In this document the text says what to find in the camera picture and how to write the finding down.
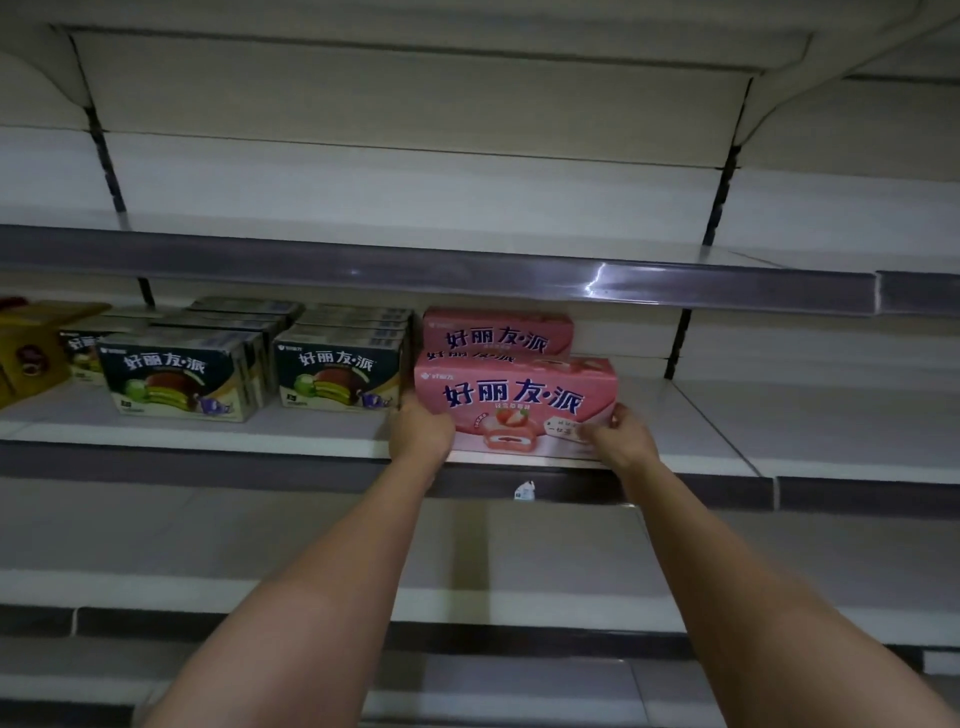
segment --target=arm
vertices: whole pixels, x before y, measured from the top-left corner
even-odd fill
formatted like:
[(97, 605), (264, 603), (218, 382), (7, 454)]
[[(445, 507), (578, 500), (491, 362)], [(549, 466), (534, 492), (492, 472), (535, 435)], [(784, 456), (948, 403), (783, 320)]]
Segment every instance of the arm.
[(405, 398), (391, 422), (393, 462), (353, 510), (224, 621), (147, 727), (355, 726), (420, 502), (452, 442), (449, 416)]
[(899, 658), (713, 516), (660, 462), (629, 409), (617, 405), (611, 427), (586, 425), (584, 434), (642, 510), (731, 728), (960, 726)]

